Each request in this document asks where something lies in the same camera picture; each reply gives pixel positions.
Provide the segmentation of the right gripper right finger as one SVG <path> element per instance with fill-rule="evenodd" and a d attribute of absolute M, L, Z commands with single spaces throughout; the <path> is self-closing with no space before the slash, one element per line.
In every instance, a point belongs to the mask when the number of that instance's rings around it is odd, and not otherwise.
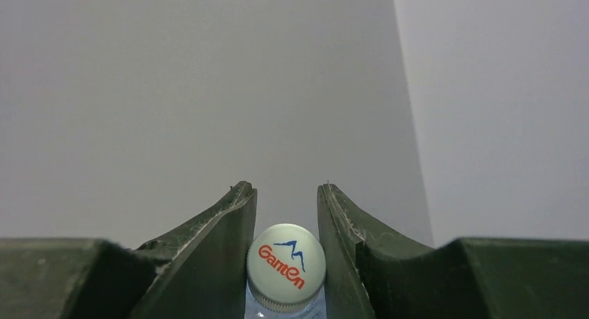
<path fill-rule="evenodd" d="M 317 189 L 329 318 L 587 318 L 588 243 L 405 236 L 332 183 Z"/>

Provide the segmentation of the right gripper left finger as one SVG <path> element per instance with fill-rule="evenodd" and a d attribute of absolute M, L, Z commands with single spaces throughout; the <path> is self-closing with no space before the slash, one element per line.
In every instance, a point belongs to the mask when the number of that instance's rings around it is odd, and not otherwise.
<path fill-rule="evenodd" d="M 2 238 L 2 318 L 242 318 L 257 190 L 247 181 L 130 249 L 105 238 Z"/>

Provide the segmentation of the crushed clear water bottle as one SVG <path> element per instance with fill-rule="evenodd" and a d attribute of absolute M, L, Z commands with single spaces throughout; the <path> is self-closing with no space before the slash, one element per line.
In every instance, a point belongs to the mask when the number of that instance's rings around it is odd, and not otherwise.
<path fill-rule="evenodd" d="M 246 260 L 245 318 L 325 318 L 326 255 L 307 229 L 272 225 Z"/>

